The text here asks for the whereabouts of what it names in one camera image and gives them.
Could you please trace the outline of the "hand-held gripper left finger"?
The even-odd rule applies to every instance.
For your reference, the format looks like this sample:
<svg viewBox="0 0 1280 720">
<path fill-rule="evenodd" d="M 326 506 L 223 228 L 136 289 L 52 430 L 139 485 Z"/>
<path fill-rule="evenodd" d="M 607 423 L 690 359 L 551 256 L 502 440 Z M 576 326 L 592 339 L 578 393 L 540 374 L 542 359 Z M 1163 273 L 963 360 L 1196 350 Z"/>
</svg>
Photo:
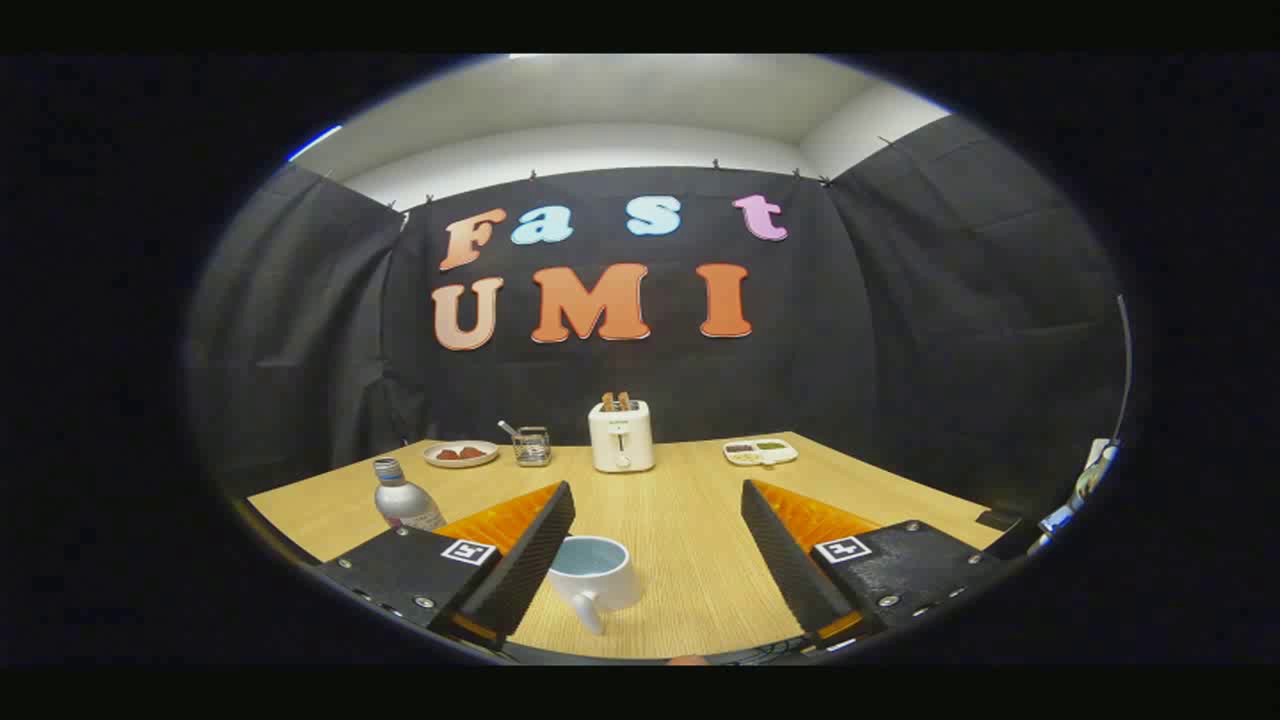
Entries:
<svg viewBox="0 0 1280 720">
<path fill-rule="evenodd" d="M 500 651 L 573 519 L 572 489 L 558 482 L 439 530 L 383 532 L 319 565 L 317 574 L 419 629 Z"/>
</svg>

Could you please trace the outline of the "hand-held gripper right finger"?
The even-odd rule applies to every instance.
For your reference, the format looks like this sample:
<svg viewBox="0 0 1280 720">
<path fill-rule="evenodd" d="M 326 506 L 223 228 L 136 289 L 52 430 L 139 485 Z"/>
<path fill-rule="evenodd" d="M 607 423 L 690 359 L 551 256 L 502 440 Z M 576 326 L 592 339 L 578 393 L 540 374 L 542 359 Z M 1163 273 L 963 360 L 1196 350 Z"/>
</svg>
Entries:
<svg viewBox="0 0 1280 720">
<path fill-rule="evenodd" d="M 763 480 L 742 483 L 741 516 L 817 648 L 914 625 L 986 585 L 1002 565 L 925 521 L 877 527 Z"/>
</svg>

